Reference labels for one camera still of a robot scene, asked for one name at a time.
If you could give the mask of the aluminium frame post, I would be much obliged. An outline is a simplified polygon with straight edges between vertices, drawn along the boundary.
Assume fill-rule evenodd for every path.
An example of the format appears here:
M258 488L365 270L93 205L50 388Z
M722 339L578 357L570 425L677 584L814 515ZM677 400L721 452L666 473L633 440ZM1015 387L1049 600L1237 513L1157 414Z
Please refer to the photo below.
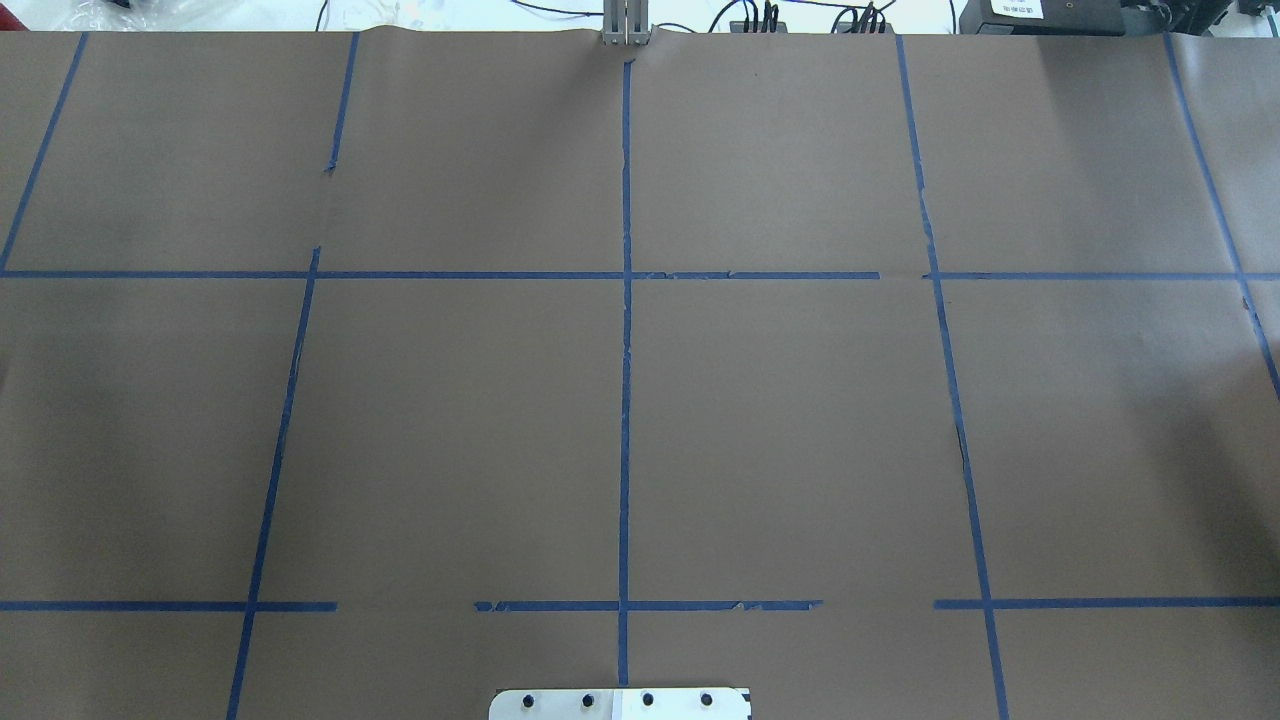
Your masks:
M652 41L648 0L604 0L602 3L602 42L605 46L644 46Z

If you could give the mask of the black computer box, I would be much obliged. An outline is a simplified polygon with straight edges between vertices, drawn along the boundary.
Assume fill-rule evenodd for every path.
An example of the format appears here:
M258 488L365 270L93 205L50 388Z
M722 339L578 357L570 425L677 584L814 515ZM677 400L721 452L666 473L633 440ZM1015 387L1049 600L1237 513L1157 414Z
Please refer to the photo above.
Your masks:
M968 1L960 35L1053 35L1120 37L1120 1Z

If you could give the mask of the white pedestal column base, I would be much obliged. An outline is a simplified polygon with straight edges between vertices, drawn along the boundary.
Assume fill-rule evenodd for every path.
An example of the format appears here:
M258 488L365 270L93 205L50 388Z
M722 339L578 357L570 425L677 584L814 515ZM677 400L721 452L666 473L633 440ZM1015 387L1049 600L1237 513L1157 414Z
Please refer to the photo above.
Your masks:
M732 687L502 691L489 719L751 719L750 692Z

